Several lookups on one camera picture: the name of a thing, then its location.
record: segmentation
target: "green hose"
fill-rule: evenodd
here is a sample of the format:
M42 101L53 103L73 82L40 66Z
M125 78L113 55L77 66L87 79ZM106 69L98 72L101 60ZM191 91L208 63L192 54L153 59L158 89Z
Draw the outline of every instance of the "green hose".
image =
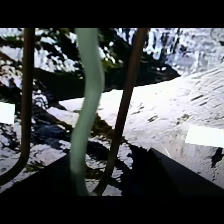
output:
M86 147L101 94L104 72L99 55L98 29L76 28L79 52L85 71L85 100L75 129L72 132L70 171L73 188L78 196L91 195L85 182Z

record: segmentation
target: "rusty metal rod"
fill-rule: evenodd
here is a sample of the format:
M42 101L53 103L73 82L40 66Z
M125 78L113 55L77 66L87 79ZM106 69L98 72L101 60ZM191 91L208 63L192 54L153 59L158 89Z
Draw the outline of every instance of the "rusty metal rod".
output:
M136 83L136 79L138 76L138 71L140 67L140 61L141 61L141 56L144 48L144 43L147 37L147 32L149 28L139 28L136 32L136 36L134 39L134 44L133 44L133 50L131 54L131 58L129 61L129 66L128 66L128 76L126 79L118 115L117 115L117 120L116 120L116 125L115 125L115 130L114 130L114 135L110 147L110 152L108 155L107 159L107 165L103 174L102 179L100 180L99 184L95 188L94 192L97 195L102 195L104 190L107 187L108 181L113 173L114 169L114 164L115 160L117 158L117 153L119 150L123 130L124 130L124 125L131 101L131 96L133 92L133 88Z
M23 80L22 80L22 137L21 154L17 163L0 176L0 186L15 178L26 166L30 155L32 87L34 70L35 28L24 30Z

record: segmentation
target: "wavy green pole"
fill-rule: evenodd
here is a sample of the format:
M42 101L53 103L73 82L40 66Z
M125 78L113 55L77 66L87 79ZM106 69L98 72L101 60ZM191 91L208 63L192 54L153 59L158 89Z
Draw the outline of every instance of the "wavy green pole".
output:
M85 71L85 100L71 138L70 171L78 196L90 194L85 182L86 147L104 90L104 72L98 48L97 28L76 28L79 52Z

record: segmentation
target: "white label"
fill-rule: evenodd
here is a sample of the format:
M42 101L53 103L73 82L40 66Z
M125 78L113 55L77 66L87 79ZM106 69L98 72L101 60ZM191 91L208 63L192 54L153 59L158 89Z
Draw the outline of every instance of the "white label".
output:
M224 148L224 130L203 126L190 126L185 143Z
M0 102L0 122L14 124L15 104Z

